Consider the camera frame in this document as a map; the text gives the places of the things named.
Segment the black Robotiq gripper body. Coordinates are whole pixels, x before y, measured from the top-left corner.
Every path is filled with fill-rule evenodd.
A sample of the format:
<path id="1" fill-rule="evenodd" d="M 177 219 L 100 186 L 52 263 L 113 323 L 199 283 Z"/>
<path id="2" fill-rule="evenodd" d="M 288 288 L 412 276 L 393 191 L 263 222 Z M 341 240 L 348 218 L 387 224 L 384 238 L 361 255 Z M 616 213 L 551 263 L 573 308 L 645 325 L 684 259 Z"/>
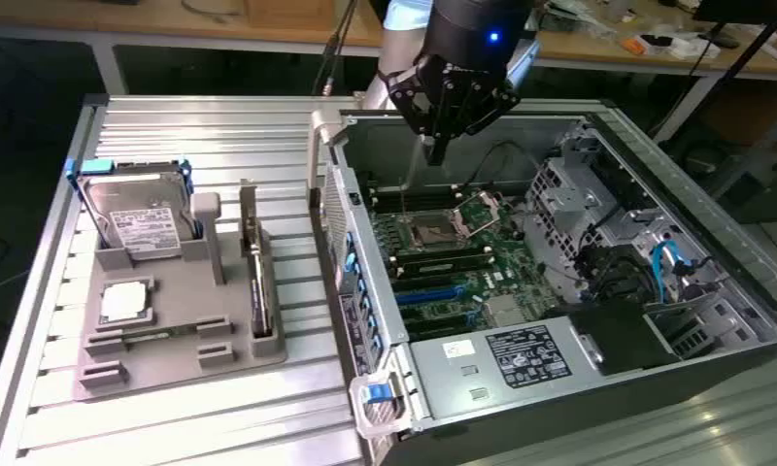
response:
<path id="1" fill-rule="evenodd" d="M 531 11 L 527 0 L 435 0 L 420 57 L 501 75 Z"/>

